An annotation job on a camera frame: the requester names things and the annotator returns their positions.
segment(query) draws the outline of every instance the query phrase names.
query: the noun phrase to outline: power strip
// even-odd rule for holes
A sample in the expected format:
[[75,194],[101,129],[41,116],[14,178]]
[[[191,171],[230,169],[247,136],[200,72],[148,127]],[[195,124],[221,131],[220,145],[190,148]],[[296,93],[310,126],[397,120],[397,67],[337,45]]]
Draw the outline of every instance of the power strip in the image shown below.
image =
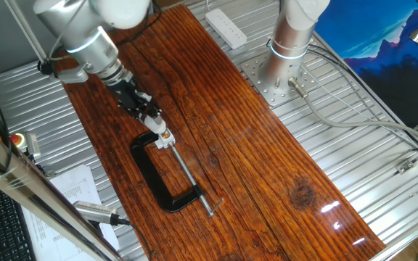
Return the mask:
[[246,44],[246,35],[220,9],[207,13],[206,21],[232,49]]

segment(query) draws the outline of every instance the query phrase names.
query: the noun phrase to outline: metal mounting plate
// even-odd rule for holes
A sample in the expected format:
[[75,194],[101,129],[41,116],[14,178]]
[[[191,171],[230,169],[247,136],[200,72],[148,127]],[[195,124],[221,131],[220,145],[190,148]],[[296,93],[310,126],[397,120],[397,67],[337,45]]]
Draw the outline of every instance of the metal mounting plate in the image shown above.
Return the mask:
[[[264,85],[258,77],[259,66],[266,60],[267,54],[262,54],[256,58],[250,59],[242,64],[242,70],[246,73],[248,79],[251,80],[258,93],[264,97],[271,107],[276,107],[296,97],[298,93],[294,89],[282,91],[275,89],[273,86]],[[299,79],[301,86],[308,89],[309,83],[314,83],[313,78],[307,73],[302,72]]]

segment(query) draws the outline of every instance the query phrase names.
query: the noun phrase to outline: poster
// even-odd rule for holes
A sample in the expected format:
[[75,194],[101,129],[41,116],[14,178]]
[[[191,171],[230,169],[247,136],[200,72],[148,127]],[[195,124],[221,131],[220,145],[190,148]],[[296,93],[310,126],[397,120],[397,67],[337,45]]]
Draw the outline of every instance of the poster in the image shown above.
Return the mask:
[[331,0],[317,33],[408,126],[418,124],[415,0]]

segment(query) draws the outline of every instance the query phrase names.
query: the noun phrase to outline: wooden board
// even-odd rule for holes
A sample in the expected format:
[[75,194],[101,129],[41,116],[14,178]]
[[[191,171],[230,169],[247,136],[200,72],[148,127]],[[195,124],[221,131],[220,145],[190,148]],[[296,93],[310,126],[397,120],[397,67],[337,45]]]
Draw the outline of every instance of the wooden board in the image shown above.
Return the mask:
[[[186,7],[164,12],[119,52],[163,109],[209,202],[225,199],[212,218],[199,202],[177,213],[161,210],[129,148],[145,127],[117,108],[98,77],[66,85],[157,260],[368,260],[385,247]],[[170,149],[148,152],[173,195],[190,188]]]

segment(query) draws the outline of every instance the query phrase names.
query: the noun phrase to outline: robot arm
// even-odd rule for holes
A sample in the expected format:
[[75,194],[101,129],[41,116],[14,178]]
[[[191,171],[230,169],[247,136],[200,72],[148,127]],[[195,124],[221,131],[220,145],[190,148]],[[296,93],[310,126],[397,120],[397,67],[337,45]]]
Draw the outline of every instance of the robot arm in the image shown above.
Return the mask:
[[128,29],[147,13],[149,0],[37,0],[34,12],[60,38],[79,66],[59,73],[63,83],[79,83],[96,74],[119,99],[119,107],[163,139],[175,141],[154,99],[138,89],[133,74],[118,59],[118,49],[102,25]]

